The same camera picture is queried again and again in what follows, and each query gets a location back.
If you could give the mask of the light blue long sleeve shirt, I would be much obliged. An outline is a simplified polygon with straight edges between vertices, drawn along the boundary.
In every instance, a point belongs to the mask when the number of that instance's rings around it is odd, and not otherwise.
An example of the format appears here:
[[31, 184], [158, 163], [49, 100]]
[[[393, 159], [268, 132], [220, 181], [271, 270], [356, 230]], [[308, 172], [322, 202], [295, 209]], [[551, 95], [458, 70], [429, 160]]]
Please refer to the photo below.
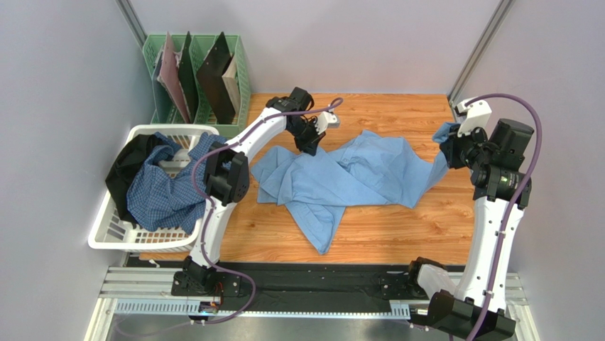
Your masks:
[[283, 205], [316, 251], [329, 251], [347, 207], [414, 208], [448, 171], [443, 152], [421, 159], [403, 137], [364, 130], [334, 151], [271, 148], [252, 169], [257, 201]]

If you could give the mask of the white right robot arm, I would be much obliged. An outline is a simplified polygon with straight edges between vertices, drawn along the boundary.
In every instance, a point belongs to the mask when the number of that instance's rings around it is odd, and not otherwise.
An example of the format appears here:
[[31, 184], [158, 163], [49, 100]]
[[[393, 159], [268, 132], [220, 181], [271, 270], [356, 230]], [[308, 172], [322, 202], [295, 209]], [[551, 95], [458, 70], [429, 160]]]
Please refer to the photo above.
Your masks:
[[474, 186], [474, 232], [459, 283], [442, 264], [417, 258], [409, 266], [415, 290], [430, 299], [427, 314], [414, 323], [471, 340], [513, 337], [515, 320], [506, 317], [506, 278], [511, 247], [531, 184], [519, 171], [532, 127], [500, 119], [491, 135], [481, 127], [463, 134], [454, 124], [440, 144], [448, 168], [471, 170]]

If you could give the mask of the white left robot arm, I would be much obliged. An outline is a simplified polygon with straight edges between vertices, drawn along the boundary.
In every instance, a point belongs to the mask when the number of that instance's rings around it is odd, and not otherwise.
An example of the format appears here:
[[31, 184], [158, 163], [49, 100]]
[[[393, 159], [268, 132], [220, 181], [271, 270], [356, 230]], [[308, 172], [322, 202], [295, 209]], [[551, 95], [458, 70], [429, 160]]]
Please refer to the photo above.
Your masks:
[[225, 143], [214, 143], [191, 172], [194, 190], [205, 199], [205, 213], [198, 220], [200, 233], [193, 249], [173, 277], [173, 296], [218, 296], [217, 274], [222, 239], [236, 205], [250, 188], [250, 163], [274, 137], [289, 132], [296, 148], [314, 156], [326, 131], [339, 125], [334, 109], [338, 97], [316, 109], [312, 95], [296, 87], [287, 97], [270, 99], [259, 116]]

